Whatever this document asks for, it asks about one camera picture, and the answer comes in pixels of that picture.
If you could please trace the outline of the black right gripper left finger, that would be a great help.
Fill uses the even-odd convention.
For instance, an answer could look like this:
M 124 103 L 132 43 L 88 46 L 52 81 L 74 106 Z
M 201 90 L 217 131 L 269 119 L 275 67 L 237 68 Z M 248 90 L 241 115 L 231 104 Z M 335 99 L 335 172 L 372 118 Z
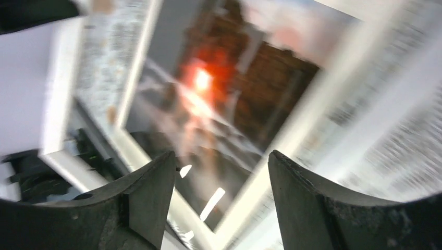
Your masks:
M 168 151 L 71 201 L 1 200 L 1 249 L 160 249 L 175 175 Z

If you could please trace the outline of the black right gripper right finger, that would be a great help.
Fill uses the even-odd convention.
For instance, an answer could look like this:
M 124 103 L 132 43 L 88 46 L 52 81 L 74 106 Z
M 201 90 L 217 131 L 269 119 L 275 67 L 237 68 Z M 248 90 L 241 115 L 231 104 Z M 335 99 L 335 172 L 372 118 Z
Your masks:
M 441 249 L 441 195 L 407 203 L 330 181 L 272 151 L 268 172 L 285 249 Z

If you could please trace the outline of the white picture frame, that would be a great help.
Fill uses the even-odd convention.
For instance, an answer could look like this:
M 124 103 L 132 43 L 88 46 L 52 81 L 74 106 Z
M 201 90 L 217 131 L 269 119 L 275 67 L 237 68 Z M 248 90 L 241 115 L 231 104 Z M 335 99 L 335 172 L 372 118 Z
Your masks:
M 441 249 L 441 1 L 83 1 L 42 159 L 82 195 L 170 157 L 191 249 Z

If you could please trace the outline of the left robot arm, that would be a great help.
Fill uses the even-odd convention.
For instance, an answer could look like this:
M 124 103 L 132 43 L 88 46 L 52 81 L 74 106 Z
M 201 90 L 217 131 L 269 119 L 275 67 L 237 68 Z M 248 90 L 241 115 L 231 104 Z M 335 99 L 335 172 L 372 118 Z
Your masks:
M 124 164 L 101 135 L 85 128 L 73 130 L 66 147 L 106 180 L 124 175 Z M 78 194 L 73 186 L 38 157 L 37 149 L 1 158 L 1 198 L 26 203 L 71 199 Z

